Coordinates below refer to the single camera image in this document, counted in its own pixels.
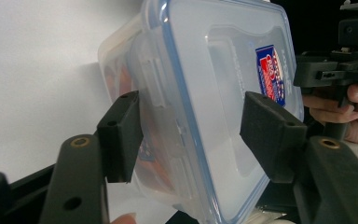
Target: container lid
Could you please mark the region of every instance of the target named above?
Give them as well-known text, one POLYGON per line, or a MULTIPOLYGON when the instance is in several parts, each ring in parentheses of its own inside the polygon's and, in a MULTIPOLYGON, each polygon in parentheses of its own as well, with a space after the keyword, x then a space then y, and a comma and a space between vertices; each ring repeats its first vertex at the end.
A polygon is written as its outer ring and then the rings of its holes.
POLYGON ((285 12, 252 0, 149 0, 143 12, 144 29, 162 29, 197 155, 195 181, 207 197, 204 210, 220 223, 236 223, 268 183, 240 137, 245 92, 262 92, 303 119, 285 12))

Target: brass screw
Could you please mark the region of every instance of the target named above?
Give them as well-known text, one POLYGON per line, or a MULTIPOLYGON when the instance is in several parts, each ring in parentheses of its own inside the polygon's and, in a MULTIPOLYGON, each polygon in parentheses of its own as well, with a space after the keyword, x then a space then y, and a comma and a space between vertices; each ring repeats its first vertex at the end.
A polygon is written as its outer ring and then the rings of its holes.
POLYGON ((71 147, 85 147, 90 143, 90 139, 87 137, 79 137, 71 142, 71 147))
POLYGON ((339 143, 331 139, 321 139, 320 144, 330 149, 339 149, 339 143))

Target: red and blue logo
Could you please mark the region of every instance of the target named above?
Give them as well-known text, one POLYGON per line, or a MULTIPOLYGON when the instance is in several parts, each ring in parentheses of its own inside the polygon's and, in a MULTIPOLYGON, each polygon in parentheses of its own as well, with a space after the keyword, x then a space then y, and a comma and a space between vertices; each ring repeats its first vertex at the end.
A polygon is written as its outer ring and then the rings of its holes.
POLYGON ((261 92, 278 103, 285 105, 283 73, 279 56, 273 45, 256 49, 257 72, 261 92))

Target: plastic container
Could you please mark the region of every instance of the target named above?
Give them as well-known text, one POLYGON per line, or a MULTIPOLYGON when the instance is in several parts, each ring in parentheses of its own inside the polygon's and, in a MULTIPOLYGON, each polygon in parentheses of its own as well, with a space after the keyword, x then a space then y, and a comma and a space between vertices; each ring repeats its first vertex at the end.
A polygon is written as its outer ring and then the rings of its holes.
POLYGON ((263 92, 303 117, 284 10, 251 0, 145 0, 101 44, 99 63, 113 101, 140 92, 140 191, 201 223, 243 222, 269 182, 239 135, 244 93, 263 92))

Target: human hand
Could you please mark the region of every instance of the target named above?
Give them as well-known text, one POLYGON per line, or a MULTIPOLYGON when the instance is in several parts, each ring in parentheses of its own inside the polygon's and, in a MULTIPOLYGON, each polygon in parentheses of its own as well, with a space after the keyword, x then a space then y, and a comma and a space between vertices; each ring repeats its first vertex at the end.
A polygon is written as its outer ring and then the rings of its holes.
POLYGON ((319 88, 313 95, 303 95, 304 106, 310 108, 310 114, 322 124, 326 122, 349 123, 345 140, 358 143, 358 85, 348 87, 348 99, 353 105, 338 108, 338 102, 325 98, 328 89, 319 88))
POLYGON ((136 224, 133 214, 126 214, 116 218, 111 224, 136 224))

